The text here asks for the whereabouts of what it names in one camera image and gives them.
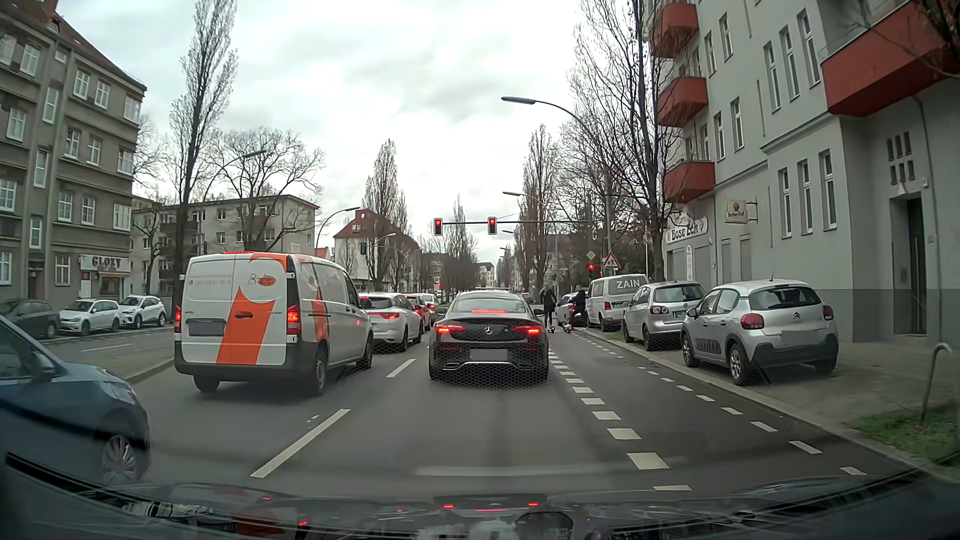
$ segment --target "road sign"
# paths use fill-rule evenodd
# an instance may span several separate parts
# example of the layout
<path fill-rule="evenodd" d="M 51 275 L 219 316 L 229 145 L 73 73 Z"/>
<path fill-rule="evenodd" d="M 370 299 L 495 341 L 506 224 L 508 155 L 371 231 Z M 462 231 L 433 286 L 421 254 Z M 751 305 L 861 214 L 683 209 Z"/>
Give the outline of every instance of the road sign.
<path fill-rule="evenodd" d="M 616 259 L 616 256 L 613 254 L 613 252 L 610 252 L 607 257 L 603 259 L 603 267 L 604 269 L 612 268 L 614 270 L 619 270 L 620 261 Z"/>

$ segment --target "white car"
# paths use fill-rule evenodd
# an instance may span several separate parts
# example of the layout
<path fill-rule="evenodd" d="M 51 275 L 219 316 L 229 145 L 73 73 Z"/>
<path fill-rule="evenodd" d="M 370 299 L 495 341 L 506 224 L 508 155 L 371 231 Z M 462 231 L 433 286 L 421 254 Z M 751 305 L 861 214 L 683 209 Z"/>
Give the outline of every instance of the white car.
<path fill-rule="evenodd" d="M 87 335 L 104 330 L 120 330 L 120 306 L 112 300 L 81 298 L 60 310 L 61 332 Z"/>
<path fill-rule="evenodd" d="M 167 309 L 156 296 L 132 294 L 120 303 L 120 324 L 140 329 L 145 324 L 167 324 Z"/>

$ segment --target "balcony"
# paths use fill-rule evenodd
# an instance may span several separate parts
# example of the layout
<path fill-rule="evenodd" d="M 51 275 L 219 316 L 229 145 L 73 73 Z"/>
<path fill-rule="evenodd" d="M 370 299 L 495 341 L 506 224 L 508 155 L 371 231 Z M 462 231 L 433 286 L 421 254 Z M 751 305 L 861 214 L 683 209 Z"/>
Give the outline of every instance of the balcony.
<path fill-rule="evenodd" d="M 657 123 L 668 128 L 681 128 L 708 103 L 707 79 L 677 77 L 657 98 Z"/>
<path fill-rule="evenodd" d="M 681 161 L 663 177 L 663 198 L 668 203 L 685 205 L 710 193 L 715 184 L 713 161 Z"/>
<path fill-rule="evenodd" d="M 668 1 L 655 17 L 650 50 L 657 58 L 677 58 L 700 30 L 697 7 L 686 0 Z"/>
<path fill-rule="evenodd" d="M 916 3 L 882 16 L 822 63 L 827 108 L 869 116 L 960 71 Z"/>

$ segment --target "blurred license plate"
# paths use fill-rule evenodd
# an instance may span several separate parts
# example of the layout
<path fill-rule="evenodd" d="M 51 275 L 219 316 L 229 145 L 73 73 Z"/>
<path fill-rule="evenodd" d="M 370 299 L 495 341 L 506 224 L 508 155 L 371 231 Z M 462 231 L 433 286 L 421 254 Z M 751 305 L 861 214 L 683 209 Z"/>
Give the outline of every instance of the blurred license plate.
<path fill-rule="evenodd" d="M 472 362 L 506 362 L 506 349 L 470 349 Z"/>

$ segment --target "white van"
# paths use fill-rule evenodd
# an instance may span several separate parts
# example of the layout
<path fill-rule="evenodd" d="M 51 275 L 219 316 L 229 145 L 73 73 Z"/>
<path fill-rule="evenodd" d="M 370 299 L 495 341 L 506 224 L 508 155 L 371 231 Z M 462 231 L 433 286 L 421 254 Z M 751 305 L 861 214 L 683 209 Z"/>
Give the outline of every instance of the white van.
<path fill-rule="evenodd" d="M 620 325 L 623 309 L 643 285 L 646 274 L 607 276 L 590 282 L 587 298 L 587 316 L 591 326 L 602 331 L 611 331 Z"/>
<path fill-rule="evenodd" d="M 276 377 L 321 395 L 329 368 L 372 364 L 373 330 L 353 281 L 309 255 L 193 257 L 174 315 L 174 366 L 202 392 Z"/>

